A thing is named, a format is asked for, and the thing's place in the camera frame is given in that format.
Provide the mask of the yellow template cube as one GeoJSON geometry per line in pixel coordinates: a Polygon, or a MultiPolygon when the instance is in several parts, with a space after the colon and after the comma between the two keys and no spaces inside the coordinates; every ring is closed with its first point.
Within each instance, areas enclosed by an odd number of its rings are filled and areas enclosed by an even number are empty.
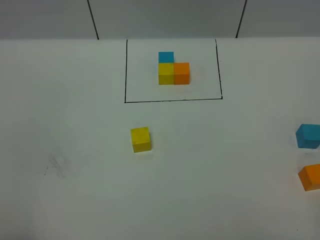
{"type": "Polygon", "coordinates": [[[158,84],[159,85],[174,84],[174,63],[158,64],[158,84]]]}

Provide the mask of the orange template cube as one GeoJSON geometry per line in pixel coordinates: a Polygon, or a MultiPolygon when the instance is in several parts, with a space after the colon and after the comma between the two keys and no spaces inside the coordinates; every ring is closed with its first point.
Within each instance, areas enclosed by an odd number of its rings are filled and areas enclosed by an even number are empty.
{"type": "Polygon", "coordinates": [[[190,84],[190,63],[189,62],[175,62],[173,64],[173,70],[174,70],[175,85],[190,84]]]}

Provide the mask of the blue template cube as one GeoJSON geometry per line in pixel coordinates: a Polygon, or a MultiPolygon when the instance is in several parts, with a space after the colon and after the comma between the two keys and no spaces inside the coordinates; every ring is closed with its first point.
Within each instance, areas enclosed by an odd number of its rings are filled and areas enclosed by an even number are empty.
{"type": "Polygon", "coordinates": [[[174,63],[175,57],[173,51],[162,51],[158,53],[159,63],[174,63]]]}

